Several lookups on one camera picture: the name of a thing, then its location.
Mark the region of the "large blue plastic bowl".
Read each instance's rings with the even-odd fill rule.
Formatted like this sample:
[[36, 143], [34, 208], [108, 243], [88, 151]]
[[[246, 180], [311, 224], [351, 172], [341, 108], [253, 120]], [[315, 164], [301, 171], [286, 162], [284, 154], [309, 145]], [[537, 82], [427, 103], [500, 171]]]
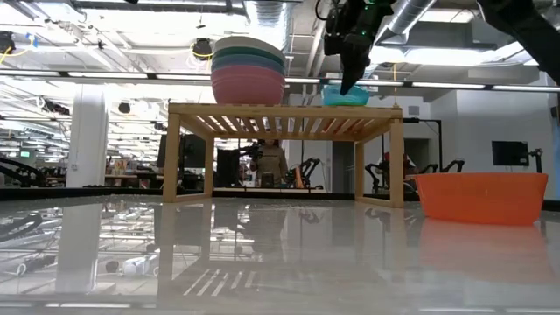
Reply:
[[235, 66], [262, 67], [285, 75], [285, 68], [283, 65], [272, 59], [251, 54], [233, 54], [217, 57], [213, 59], [211, 70], [214, 71], [223, 67]]

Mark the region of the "large white plastic bowl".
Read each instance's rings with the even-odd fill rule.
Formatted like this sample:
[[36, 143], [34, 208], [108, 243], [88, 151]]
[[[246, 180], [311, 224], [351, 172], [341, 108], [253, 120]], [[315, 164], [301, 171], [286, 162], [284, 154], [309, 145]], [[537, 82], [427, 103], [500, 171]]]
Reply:
[[282, 62], [286, 61], [286, 58], [284, 56], [284, 54], [278, 50], [276, 47], [274, 47], [271, 44], [268, 44], [264, 41], [261, 41], [260, 39], [257, 38], [251, 38], [251, 37], [243, 37], [243, 36], [230, 36], [230, 37], [225, 37], [225, 38], [221, 38], [218, 41], [215, 42], [214, 45], [214, 51], [220, 52], [226, 48], [238, 48], [238, 47], [245, 47], [245, 48], [255, 48], [255, 49], [259, 49], [262, 50], [266, 53], [271, 53], [273, 55], [275, 55], [276, 57], [278, 57]]

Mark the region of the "person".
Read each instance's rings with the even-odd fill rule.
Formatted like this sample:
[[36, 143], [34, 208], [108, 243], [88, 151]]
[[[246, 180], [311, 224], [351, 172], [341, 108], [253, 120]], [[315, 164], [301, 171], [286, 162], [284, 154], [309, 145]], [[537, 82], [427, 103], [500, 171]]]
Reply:
[[250, 170], [256, 172], [259, 187], [280, 187], [288, 171], [284, 149], [273, 139], [259, 143], [257, 153], [250, 161]]

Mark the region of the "small blue plastic bowl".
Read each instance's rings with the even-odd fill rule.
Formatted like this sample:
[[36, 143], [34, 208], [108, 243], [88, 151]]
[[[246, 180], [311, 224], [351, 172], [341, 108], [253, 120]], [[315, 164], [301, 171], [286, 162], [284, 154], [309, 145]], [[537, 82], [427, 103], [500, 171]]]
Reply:
[[326, 106], [365, 106], [369, 92], [361, 87], [351, 87], [346, 94], [340, 93], [341, 85], [324, 85], [321, 91]]

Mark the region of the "black table frame rail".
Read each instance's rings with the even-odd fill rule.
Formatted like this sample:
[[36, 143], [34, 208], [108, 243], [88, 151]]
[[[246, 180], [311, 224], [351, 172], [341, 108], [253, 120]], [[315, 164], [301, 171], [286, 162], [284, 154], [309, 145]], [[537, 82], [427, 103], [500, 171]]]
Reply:
[[[162, 189], [122, 187], [5, 187], [0, 188], [0, 201], [78, 198], [109, 195], [162, 196]], [[218, 198], [301, 199], [301, 200], [353, 200], [352, 193], [332, 193], [317, 189], [264, 189], [216, 187], [212, 192]]]

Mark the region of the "wooden slatted shelf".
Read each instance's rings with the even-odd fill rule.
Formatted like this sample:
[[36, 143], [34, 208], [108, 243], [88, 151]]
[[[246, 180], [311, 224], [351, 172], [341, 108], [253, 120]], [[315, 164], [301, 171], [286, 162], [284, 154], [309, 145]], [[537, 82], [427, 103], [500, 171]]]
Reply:
[[[202, 193], [177, 194], [181, 128], [205, 141]], [[384, 134], [389, 134], [390, 144], [389, 199], [377, 199], [364, 194], [365, 144]], [[168, 108], [165, 142], [165, 203], [212, 196], [214, 140], [217, 138], [351, 142], [354, 145], [354, 199], [382, 207], [403, 207], [403, 112], [399, 107], [172, 103]]]

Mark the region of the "large green plastic bowl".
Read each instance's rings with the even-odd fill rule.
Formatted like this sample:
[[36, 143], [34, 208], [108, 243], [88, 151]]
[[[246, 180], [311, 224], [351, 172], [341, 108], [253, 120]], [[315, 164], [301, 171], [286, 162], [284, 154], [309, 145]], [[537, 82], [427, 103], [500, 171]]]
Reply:
[[252, 47], [243, 47], [243, 46], [223, 48], [223, 49], [217, 51], [213, 55], [213, 59], [215, 60], [219, 57], [237, 55], [237, 54], [264, 57], [264, 58], [267, 58], [269, 60], [274, 60], [276, 63], [278, 63], [281, 66], [285, 65], [285, 58], [278, 57], [271, 52], [266, 52], [266, 51], [261, 50], [261, 49], [252, 48]]

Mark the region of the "silver ventilation duct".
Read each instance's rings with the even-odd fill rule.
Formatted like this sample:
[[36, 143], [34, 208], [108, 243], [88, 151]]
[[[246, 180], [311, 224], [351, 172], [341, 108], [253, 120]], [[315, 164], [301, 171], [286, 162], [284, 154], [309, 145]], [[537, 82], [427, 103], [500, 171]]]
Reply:
[[400, 48], [409, 40], [410, 30], [437, 0], [397, 0], [391, 5], [393, 14], [385, 17], [374, 40], [371, 62], [364, 79], [369, 79], [381, 64], [403, 62]]

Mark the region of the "small orange plastic bowl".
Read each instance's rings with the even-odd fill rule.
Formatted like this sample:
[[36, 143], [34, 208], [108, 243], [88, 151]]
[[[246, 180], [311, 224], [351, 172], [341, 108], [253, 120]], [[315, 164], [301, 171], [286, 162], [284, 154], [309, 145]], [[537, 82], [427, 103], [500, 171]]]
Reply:
[[416, 176], [423, 213], [441, 221], [524, 226], [540, 216], [548, 176], [537, 172], [454, 172]]

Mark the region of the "large pink plastic bowl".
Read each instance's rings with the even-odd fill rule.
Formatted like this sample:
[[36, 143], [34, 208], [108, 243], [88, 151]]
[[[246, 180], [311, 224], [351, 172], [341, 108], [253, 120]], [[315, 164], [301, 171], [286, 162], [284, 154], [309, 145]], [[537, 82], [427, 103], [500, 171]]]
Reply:
[[278, 104], [284, 97], [285, 78], [259, 66], [226, 66], [211, 73], [218, 103]]

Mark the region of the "white square pillar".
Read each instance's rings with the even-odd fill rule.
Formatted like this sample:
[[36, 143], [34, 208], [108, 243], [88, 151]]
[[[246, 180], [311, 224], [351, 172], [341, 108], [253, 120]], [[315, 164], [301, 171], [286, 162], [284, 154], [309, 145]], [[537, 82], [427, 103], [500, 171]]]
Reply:
[[109, 108], [101, 85], [78, 85], [73, 98], [66, 187], [104, 183]]

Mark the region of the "black wall screen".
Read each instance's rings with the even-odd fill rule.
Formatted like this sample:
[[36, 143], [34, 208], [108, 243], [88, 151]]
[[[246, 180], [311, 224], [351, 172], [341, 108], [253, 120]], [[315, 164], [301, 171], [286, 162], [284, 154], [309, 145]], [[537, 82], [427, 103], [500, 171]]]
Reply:
[[492, 141], [493, 164], [529, 166], [529, 147], [521, 141]]

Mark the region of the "black computer monitor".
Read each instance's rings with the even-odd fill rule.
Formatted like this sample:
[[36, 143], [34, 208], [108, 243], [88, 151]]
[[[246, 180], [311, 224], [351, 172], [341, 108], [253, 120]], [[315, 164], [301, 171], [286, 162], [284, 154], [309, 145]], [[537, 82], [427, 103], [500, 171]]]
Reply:
[[178, 147], [178, 191], [203, 190], [204, 177], [194, 169], [204, 169], [205, 161], [205, 140], [194, 134], [182, 135]]
[[251, 154], [248, 150], [217, 150], [216, 179], [217, 187], [231, 187], [242, 185], [242, 174], [245, 168], [241, 164], [241, 157]]

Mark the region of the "long ceiling light strip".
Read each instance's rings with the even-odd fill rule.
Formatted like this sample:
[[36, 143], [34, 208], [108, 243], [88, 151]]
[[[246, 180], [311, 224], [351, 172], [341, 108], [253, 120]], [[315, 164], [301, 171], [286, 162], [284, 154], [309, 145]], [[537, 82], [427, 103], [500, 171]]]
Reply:
[[[170, 82], [173, 84], [206, 83], [211, 81], [210, 75], [204, 74], [166, 74], [166, 73], [111, 73], [111, 72], [84, 72], [84, 71], [49, 71], [27, 69], [0, 69], [0, 77], [17, 79], [52, 81], [100, 81], [112, 83], [141, 83], [159, 84]], [[519, 93], [545, 93], [560, 94], [558, 86], [511, 85], [511, 84], [481, 84], [463, 82], [429, 82], [409, 80], [358, 80], [356, 86], [377, 88], [425, 88], [425, 89], [456, 89], [456, 90], [483, 90], [492, 92], [519, 92]]]

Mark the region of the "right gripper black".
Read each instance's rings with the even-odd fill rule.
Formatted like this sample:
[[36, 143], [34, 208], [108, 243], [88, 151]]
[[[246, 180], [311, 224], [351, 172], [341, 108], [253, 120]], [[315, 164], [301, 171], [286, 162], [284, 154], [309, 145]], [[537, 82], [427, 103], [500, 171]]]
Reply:
[[332, 0], [325, 18], [325, 55], [340, 55], [342, 82], [346, 95], [362, 78], [370, 64], [369, 53], [386, 16], [394, 12], [394, 0]]

